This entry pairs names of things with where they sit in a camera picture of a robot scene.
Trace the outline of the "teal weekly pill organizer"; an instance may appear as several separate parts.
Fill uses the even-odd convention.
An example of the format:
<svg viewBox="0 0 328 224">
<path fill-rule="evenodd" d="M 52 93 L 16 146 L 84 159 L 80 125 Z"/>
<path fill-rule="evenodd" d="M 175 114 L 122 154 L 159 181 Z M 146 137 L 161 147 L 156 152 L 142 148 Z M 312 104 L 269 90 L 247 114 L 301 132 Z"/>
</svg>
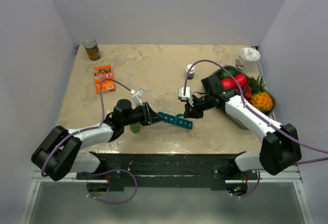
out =
<svg viewBox="0 0 328 224">
<path fill-rule="evenodd" d="M 183 118 L 182 114 L 171 115 L 168 113 L 158 112 L 158 115 L 163 119 L 163 122 L 182 127 L 188 130 L 193 129 L 193 122 Z"/>
</svg>

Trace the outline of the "green pill bottle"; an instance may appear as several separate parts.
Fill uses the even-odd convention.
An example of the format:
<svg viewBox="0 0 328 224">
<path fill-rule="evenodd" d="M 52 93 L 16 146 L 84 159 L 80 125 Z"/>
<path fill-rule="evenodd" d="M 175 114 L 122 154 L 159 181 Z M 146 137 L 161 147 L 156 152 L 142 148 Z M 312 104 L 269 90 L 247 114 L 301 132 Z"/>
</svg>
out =
<svg viewBox="0 0 328 224">
<path fill-rule="evenodd" d="M 129 127 L 130 127 L 131 132 L 134 133 L 134 134 L 139 133 L 140 130 L 141 130 L 141 125 L 140 125 L 140 123 L 133 123 L 133 124 L 130 124 Z"/>
</svg>

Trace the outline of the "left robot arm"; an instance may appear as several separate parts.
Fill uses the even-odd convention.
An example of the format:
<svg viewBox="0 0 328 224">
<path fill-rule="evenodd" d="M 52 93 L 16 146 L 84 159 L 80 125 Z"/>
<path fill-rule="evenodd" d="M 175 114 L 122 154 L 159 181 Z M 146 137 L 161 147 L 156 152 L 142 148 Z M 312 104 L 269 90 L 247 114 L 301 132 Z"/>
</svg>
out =
<svg viewBox="0 0 328 224">
<path fill-rule="evenodd" d="M 81 149 L 118 139 L 126 126 L 149 126 L 161 121 L 161 116 L 148 102 L 133 109 L 129 100 L 121 99 L 102 123 L 81 129 L 54 127 L 34 151 L 31 161 L 41 169 L 43 177 L 53 181 L 73 172 L 88 172 L 93 178 L 101 179 L 106 174 L 106 166 L 93 154 L 79 156 Z"/>
</svg>

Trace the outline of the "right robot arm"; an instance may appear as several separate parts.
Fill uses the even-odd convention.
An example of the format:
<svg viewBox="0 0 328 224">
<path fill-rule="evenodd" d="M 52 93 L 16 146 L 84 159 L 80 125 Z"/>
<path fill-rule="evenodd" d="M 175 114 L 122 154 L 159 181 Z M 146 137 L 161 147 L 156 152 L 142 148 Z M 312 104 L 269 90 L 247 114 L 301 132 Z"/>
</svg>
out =
<svg viewBox="0 0 328 224">
<path fill-rule="evenodd" d="M 210 86 L 202 97 L 195 96 L 189 87 L 178 90 L 178 99 L 184 101 L 184 118 L 203 118 L 205 110 L 218 108 L 242 123 L 261 141 L 258 153 L 242 152 L 228 167 L 233 179 L 241 179 L 248 170 L 265 170 L 277 175 L 301 160 L 296 128 L 267 117 L 243 99 L 234 88 L 224 89 L 217 76 L 210 76 Z"/>
</svg>

